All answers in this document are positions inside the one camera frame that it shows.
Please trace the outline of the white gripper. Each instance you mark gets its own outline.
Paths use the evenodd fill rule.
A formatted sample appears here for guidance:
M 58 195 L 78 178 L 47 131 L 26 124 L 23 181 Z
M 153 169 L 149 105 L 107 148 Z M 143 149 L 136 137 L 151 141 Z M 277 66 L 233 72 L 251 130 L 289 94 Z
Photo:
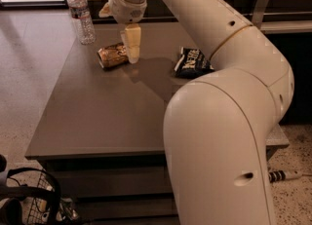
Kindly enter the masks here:
M 100 18 L 113 16 L 118 23 L 128 23 L 121 31 L 121 38 L 130 63 L 137 63 L 139 60 L 141 28 L 137 22 L 142 20 L 146 7 L 146 0 L 138 3 L 130 0 L 108 0 L 98 12 Z

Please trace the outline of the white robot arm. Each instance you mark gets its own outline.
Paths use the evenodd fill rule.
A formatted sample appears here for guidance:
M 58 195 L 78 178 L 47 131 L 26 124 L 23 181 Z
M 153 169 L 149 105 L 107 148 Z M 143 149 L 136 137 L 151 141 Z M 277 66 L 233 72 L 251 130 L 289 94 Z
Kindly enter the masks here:
M 266 138 L 293 99 L 289 62 L 223 0 L 163 0 L 213 72 L 171 98 L 163 135 L 180 225 L 276 225 Z M 138 57 L 146 0 L 108 0 Z

